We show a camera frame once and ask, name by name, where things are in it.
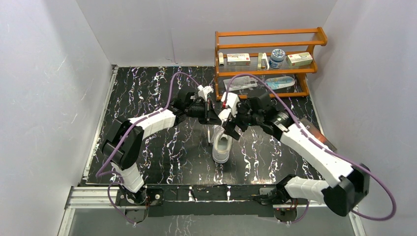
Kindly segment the white sneaker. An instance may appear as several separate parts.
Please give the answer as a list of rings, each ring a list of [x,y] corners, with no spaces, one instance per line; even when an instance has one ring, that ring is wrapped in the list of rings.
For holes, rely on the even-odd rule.
[[[233,138],[225,134],[222,125],[215,125],[210,137],[212,157],[216,163],[224,164],[228,161],[233,144]]]

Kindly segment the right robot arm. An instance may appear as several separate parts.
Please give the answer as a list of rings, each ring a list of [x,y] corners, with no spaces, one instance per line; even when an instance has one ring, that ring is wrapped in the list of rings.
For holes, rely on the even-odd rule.
[[[236,127],[245,131],[249,126],[259,126],[302,156],[324,178],[314,180],[287,175],[270,192],[254,196],[253,200],[273,205],[302,198],[324,203],[333,213],[346,216],[368,194],[368,168],[363,164],[353,167],[332,155],[331,150],[288,111],[273,106],[268,93],[241,102],[238,95],[225,92],[221,102],[222,107],[230,111],[222,124],[226,135],[238,140]]]

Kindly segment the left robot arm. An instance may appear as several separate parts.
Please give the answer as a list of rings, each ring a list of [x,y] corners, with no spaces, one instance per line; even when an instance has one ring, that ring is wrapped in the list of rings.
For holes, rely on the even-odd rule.
[[[221,119],[213,109],[210,86],[198,86],[197,91],[180,90],[166,107],[138,118],[117,118],[100,150],[121,177],[121,185],[128,191],[128,199],[136,205],[145,202],[145,182],[136,161],[141,144],[148,136],[177,126],[186,117],[197,118],[200,124],[220,125]]]

